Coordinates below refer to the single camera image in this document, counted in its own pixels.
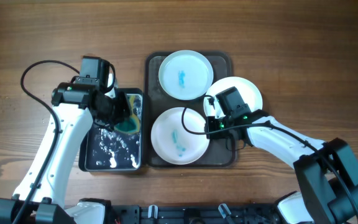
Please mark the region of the green yellow sponge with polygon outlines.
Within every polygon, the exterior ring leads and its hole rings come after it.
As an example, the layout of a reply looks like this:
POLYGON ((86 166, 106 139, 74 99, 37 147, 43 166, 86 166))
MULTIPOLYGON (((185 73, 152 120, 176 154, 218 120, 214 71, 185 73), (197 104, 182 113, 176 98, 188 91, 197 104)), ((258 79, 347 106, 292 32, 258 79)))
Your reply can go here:
POLYGON ((142 96, 140 94, 128 94, 127 98, 132 114, 123 122, 115 125, 114 129, 124 134, 136 134, 141 127, 142 96))

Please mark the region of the white plate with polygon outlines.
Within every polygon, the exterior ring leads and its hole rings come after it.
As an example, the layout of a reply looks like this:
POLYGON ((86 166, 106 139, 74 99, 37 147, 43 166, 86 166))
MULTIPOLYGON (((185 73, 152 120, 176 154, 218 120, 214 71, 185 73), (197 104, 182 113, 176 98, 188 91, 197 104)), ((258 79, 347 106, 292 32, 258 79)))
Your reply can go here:
POLYGON ((205 119, 195 110, 183 107, 164 111, 153 123, 151 143, 164 161, 186 165, 198 160, 207 150, 209 139, 204 131, 205 119), (191 134, 189 129, 198 134, 191 134))
POLYGON ((213 84, 211 62, 199 52, 179 50, 168 55, 158 70, 162 89, 178 100, 194 100, 213 84))
MULTIPOLYGON (((207 95, 215 97, 218 93, 236 87, 242 99, 248 104, 251 112, 261 110, 263 108, 262 95, 259 89, 249 80, 241 77, 226 77, 213 83, 206 92, 207 95)), ((210 105, 207 98, 203 102, 204 113, 206 116, 213 115, 213 106, 210 105)))

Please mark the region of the white plate top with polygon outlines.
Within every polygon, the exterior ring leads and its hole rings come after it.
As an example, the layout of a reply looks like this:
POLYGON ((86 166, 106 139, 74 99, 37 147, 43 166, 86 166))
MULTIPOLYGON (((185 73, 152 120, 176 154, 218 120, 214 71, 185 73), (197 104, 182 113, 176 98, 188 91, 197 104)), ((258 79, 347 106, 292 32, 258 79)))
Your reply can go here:
POLYGON ((158 70, 162 89, 178 100, 194 100, 213 84, 211 62, 199 52, 179 50, 168 55, 158 70))

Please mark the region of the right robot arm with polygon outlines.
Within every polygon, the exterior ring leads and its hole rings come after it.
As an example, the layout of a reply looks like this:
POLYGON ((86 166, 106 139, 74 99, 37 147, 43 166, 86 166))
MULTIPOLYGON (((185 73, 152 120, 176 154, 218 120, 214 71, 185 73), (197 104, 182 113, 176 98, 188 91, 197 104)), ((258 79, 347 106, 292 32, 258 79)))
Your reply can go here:
POLYGON ((234 86, 206 96, 204 105, 222 113, 206 116, 208 138, 232 136, 294 169, 300 192, 289 205, 279 205, 282 213, 305 221, 305 215, 295 214, 299 203, 315 223, 358 219, 358 160, 347 142, 339 138, 325 142, 300 134, 267 112, 251 109, 234 86))

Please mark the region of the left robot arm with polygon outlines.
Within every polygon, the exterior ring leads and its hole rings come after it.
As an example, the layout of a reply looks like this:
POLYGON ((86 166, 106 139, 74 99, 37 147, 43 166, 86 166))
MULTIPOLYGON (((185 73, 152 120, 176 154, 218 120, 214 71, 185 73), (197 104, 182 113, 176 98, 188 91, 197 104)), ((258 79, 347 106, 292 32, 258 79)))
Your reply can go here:
POLYGON ((84 56, 70 82, 52 91, 50 123, 34 161, 10 199, 0 198, 0 223, 113 223, 111 202, 85 198, 65 208, 68 178, 93 126, 113 131, 132 114, 127 96, 114 89, 114 66, 84 56))

